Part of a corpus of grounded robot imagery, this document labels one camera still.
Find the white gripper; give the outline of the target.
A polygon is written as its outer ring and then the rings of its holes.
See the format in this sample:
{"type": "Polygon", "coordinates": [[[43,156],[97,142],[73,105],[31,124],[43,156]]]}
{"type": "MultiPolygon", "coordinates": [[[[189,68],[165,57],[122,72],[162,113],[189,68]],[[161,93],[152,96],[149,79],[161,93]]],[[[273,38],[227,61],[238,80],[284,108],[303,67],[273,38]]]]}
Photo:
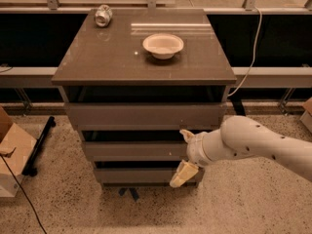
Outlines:
{"type": "Polygon", "coordinates": [[[193,134],[185,129],[182,129],[179,132],[187,143],[186,154],[190,162],[182,160],[179,163],[175,174],[170,181],[170,187],[172,188],[181,187],[186,181],[199,172],[199,167],[204,168],[211,162],[204,152],[203,143],[204,135],[206,134],[205,132],[193,134]]]}

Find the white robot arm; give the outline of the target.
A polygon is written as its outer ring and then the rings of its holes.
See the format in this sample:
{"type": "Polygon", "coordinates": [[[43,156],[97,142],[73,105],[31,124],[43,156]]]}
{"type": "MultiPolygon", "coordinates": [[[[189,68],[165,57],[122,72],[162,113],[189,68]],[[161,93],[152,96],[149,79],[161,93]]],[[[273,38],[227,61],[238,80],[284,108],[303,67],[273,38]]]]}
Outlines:
{"type": "Polygon", "coordinates": [[[273,160],[295,174],[312,180],[312,143],[283,136],[246,116],[232,116],[212,132],[179,131],[187,143],[188,160],[182,160],[170,181],[181,187],[212,162],[253,156],[273,160]]]}

